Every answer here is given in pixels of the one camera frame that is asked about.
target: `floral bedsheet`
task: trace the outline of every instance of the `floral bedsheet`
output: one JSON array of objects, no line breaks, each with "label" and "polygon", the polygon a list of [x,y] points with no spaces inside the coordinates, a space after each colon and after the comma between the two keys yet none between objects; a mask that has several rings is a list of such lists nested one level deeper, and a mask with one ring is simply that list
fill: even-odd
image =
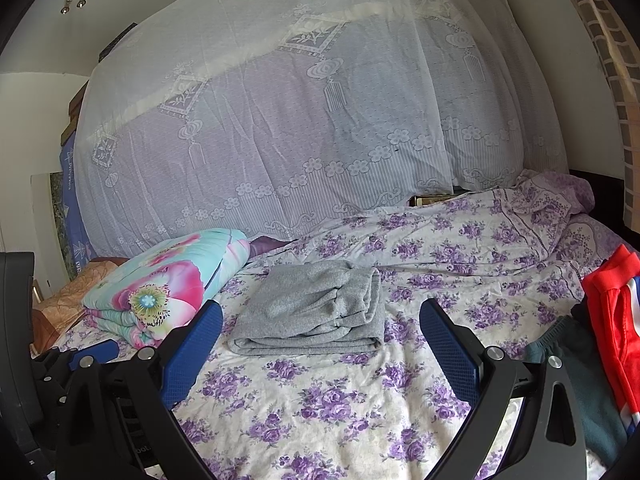
[{"label": "floral bedsheet", "polygon": [[[223,335],[175,416],[220,480],[423,479],[469,406],[453,395],[420,332],[421,303],[437,298],[484,345],[519,356],[580,301],[580,278],[622,242],[583,214],[592,207],[585,181],[524,173],[509,189],[326,222],[259,256],[217,295]],[[379,352],[249,358],[228,350],[238,314],[270,266],[338,258],[382,274]],[[81,323],[59,346],[108,337]],[[132,355],[121,343],[121,357]],[[518,409],[512,401],[477,478],[497,468]],[[599,478],[597,457],[589,452],[587,461],[590,478]]]}]

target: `folded gray sweatpants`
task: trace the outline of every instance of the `folded gray sweatpants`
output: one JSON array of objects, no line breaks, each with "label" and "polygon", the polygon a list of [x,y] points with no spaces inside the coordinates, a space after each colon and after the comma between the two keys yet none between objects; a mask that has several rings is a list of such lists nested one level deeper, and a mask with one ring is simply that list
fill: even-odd
[{"label": "folded gray sweatpants", "polygon": [[384,335],[379,271],[330,260],[271,267],[229,348],[242,355],[370,352]]}]

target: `white ceiling corner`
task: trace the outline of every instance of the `white ceiling corner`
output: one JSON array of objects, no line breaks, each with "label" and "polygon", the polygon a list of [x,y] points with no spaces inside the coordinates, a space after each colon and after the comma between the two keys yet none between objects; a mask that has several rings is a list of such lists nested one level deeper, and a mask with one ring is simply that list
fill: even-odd
[{"label": "white ceiling corner", "polygon": [[132,22],[140,23],[175,0],[36,0],[0,55],[0,73],[53,72],[89,76],[98,54]]}]

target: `metal bolt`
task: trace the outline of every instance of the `metal bolt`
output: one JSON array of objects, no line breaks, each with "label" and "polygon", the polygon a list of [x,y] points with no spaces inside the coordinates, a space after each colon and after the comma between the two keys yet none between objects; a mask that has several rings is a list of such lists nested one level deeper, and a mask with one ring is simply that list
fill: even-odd
[{"label": "metal bolt", "polygon": [[94,358],[91,355],[85,355],[82,359],[80,359],[80,367],[88,368],[94,364]]},{"label": "metal bolt", "polygon": [[489,346],[489,348],[486,349],[486,354],[494,361],[500,361],[501,359],[504,359],[504,352],[497,346]]},{"label": "metal bolt", "polygon": [[152,346],[145,346],[138,350],[138,359],[141,361],[149,361],[156,354],[156,350]]},{"label": "metal bolt", "polygon": [[549,359],[547,359],[547,362],[553,367],[553,368],[560,368],[562,367],[562,359],[559,358],[558,356],[555,355],[550,355]]}]

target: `white wall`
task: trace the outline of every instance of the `white wall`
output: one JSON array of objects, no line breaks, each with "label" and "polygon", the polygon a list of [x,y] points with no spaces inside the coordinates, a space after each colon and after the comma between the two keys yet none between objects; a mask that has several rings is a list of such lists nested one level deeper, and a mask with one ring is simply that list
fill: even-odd
[{"label": "white wall", "polygon": [[2,239],[7,251],[35,253],[35,278],[44,296],[58,288],[60,260],[45,257],[40,249],[31,176],[61,171],[60,134],[69,122],[68,104],[86,80],[70,74],[0,74]]},{"label": "white wall", "polygon": [[36,0],[0,57],[0,72],[55,72],[89,76],[98,54],[132,22],[140,23],[175,0]]},{"label": "white wall", "polygon": [[624,178],[616,108],[571,0],[508,2],[554,99],[569,168]]}]

